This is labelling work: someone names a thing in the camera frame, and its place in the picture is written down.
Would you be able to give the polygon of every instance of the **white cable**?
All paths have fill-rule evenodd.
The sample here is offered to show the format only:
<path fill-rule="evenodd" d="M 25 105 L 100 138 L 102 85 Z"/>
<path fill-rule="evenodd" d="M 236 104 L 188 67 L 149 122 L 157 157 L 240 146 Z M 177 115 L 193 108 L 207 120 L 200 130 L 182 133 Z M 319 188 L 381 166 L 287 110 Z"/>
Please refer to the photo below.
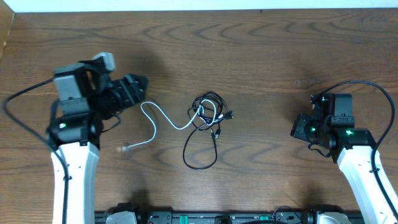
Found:
<path fill-rule="evenodd" d="M 182 128 L 177 127 L 177 126 L 170 120 L 170 118 L 165 114 L 165 112 L 163 111 L 163 109 L 162 109 L 159 105 L 157 105 L 156 103 L 151 102 L 151 101 L 142 102 L 142 103 L 141 103 L 141 111 L 145 114 L 145 116 L 147 116 L 147 118 L 149 119 L 149 121 L 152 123 L 152 125 L 153 125 L 153 127 L 154 127 L 154 134 L 152 135 L 152 137 L 151 137 L 149 140 L 146 140 L 146 141 L 140 142 L 140 143 L 136 143 L 136 144 L 131 144 L 131 145 L 129 145 L 129 146 L 124 146 L 124 147 L 123 147 L 123 150 L 128 150 L 128 149 L 130 149 L 130 148 L 132 148 L 132 147 L 139 146 L 139 145 L 142 145 L 142 144 L 151 142 L 152 140 L 154 140 L 154 138 L 155 138 L 155 136 L 156 136 L 156 131 L 157 131 L 157 129 L 156 129 L 155 122 L 154 122 L 154 121 L 152 120 L 152 118 L 150 118 L 150 116 L 145 112 L 144 108 L 142 107 L 144 104 L 147 104 L 147 103 L 148 103 L 148 104 L 151 104 L 151 105 L 156 106 L 156 108 L 159 109 L 160 112 L 162 112 L 163 116 L 167 119 L 167 121 L 169 121 L 169 123 L 170 123 L 175 129 L 177 129 L 177 130 L 183 130 L 183 129 L 187 128 L 188 126 L 190 126 L 190 125 L 192 124 L 193 120 L 194 120 L 194 119 L 196 118 L 196 116 L 198 115 L 200 109 L 202 109 L 203 114 L 205 114 L 205 109 L 204 109 L 203 106 L 202 106 L 202 103 L 203 103 L 204 101 L 207 101 L 207 102 L 211 103 L 211 104 L 213 105 L 213 107 L 214 107 L 213 120 L 211 121 L 210 124 L 207 124 L 206 122 L 205 122 L 205 123 L 206 123 L 208 126 L 210 126 L 210 125 L 212 125 L 213 123 L 216 123 L 216 122 L 218 122 L 218 121 L 220 120 L 220 118 L 216 119 L 216 105 L 215 105 L 212 101 L 207 100 L 207 99 L 204 99 L 204 100 L 201 101 L 201 103 L 200 103 L 200 105 L 199 105 L 199 108 L 197 109 L 197 112 L 193 115 L 193 117 L 192 117 L 191 120 L 188 122 L 188 124 L 186 124 L 186 125 L 185 125 L 184 127 L 182 127 Z"/>

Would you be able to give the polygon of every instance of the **wooden tabletop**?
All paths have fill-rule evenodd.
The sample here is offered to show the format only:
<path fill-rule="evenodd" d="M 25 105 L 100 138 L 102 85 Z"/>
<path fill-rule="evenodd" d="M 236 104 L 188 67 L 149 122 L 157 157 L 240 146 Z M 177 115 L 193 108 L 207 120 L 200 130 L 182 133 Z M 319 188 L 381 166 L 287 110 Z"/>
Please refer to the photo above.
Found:
<path fill-rule="evenodd" d="M 177 131 L 155 111 L 158 135 L 121 154 L 125 142 L 151 137 L 139 106 L 123 112 L 120 126 L 101 136 L 95 180 L 97 210 L 132 201 L 141 207 L 198 211 L 267 211 L 315 203 L 358 209 L 344 175 L 331 159 L 290 137 L 310 95 L 347 80 L 368 80 L 398 100 L 398 9 L 198 12 L 90 12 L 17 14 L 0 64 L 0 97 L 51 78 L 53 69 L 98 52 L 111 52 L 117 70 L 149 79 L 156 100 L 179 125 L 206 91 L 220 94 L 234 111 L 223 121 L 218 161 L 195 171 L 182 161 L 192 128 Z M 353 94 L 356 127 L 377 139 L 390 116 L 375 88 L 346 85 Z M 53 84 L 10 103 L 10 110 L 44 134 Z M 50 151 L 4 113 L 0 123 L 0 223 L 52 221 Z M 105 122 L 111 126 L 113 120 Z M 398 190 L 398 127 L 380 152 Z M 193 136 L 188 161 L 214 158 L 209 132 Z"/>

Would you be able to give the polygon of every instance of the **wooden table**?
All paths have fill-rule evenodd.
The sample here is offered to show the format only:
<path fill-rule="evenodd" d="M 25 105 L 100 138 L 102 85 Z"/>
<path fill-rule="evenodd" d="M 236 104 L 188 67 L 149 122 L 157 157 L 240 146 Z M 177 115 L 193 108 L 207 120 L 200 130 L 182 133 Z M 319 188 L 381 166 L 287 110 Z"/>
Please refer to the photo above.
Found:
<path fill-rule="evenodd" d="M 106 51 L 116 59 L 112 78 L 145 75 L 147 99 L 177 124 L 188 121 L 193 99 L 208 90 L 228 102 L 235 119 L 223 122 L 218 161 L 205 171 L 182 161 L 192 128 L 177 131 L 158 112 L 155 141 L 120 154 L 123 143 L 153 132 L 138 106 L 126 110 L 122 125 L 101 137 L 97 210 L 126 201 L 175 210 L 314 203 L 356 210 L 337 165 L 289 134 L 296 116 L 311 110 L 310 95 L 338 82 L 376 82 L 397 101 L 397 30 L 397 9 L 17 14 L 0 65 L 0 94 L 4 99 L 52 77 L 55 67 Z M 384 96 L 364 85 L 336 91 L 353 94 L 356 126 L 377 139 L 390 116 Z M 10 109 L 44 134 L 56 98 L 50 84 L 15 99 Z M 0 223 L 50 223 L 50 152 L 4 113 L 1 119 Z M 395 123 L 380 147 L 396 190 L 397 139 Z M 209 163 L 211 144 L 209 132 L 194 135 L 188 161 Z"/>

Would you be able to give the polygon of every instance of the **white background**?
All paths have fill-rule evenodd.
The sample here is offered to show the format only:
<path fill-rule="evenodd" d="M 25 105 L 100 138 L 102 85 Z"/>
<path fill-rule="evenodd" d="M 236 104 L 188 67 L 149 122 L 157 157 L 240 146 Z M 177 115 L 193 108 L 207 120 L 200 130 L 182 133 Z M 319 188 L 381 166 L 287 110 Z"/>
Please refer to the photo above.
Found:
<path fill-rule="evenodd" d="M 14 12 L 398 7 L 398 0 L 4 0 Z"/>

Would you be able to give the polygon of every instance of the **green component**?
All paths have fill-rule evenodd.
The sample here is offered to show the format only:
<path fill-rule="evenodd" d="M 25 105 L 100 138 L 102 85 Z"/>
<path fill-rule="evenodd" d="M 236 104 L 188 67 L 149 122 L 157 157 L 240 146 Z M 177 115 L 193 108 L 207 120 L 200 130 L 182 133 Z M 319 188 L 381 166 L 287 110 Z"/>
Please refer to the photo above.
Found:
<path fill-rule="evenodd" d="M 188 215 L 180 216 L 180 224 L 188 224 Z"/>

